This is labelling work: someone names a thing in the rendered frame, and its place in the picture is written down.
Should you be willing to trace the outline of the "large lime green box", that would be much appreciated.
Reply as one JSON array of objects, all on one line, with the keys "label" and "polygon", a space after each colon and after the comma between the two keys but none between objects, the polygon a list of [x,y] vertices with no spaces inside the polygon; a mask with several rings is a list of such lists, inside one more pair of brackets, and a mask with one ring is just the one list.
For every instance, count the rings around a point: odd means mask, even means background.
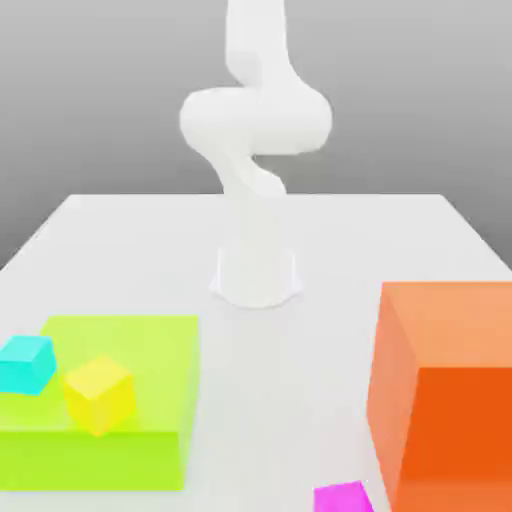
[{"label": "large lime green box", "polygon": [[[200,374],[194,315],[56,315],[57,369],[38,396],[0,393],[0,490],[183,488]],[[108,357],[134,378],[136,410],[94,436],[70,416],[65,375]]]}]

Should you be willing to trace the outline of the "small magenta cube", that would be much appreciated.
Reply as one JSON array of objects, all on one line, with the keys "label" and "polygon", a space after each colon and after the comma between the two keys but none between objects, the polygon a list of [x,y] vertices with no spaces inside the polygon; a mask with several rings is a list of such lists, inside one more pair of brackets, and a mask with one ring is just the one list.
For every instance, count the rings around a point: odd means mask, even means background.
[{"label": "small magenta cube", "polygon": [[313,512],[374,512],[361,481],[314,489]]}]

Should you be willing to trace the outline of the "small cyan cube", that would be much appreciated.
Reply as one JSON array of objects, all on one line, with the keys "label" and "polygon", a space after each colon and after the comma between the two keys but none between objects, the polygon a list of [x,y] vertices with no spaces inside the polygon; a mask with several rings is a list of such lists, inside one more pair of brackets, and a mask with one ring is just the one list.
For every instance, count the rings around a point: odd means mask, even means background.
[{"label": "small cyan cube", "polygon": [[12,336],[0,347],[0,393],[38,396],[56,369],[50,337]]}]

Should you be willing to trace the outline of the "small yellow cube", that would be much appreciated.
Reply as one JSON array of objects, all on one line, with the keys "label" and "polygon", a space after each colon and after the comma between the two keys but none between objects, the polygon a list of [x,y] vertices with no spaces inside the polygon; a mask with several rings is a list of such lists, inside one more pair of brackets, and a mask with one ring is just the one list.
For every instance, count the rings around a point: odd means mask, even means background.
[{"label": "small yellow cube", "polygon": [[71,418],[94,436],[110,432],[136,410],[132,373],[108,357],[68,372],[63,392]]}]

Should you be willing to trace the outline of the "large orange box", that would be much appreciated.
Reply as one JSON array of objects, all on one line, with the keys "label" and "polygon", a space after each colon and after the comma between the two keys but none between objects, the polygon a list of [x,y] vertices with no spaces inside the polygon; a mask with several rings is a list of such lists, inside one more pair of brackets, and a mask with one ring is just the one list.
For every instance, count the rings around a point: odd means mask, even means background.
[{"label": "large orange box", "polygon": [[387,282],[367,419],[392,512],[512,512],[512,282]]}]

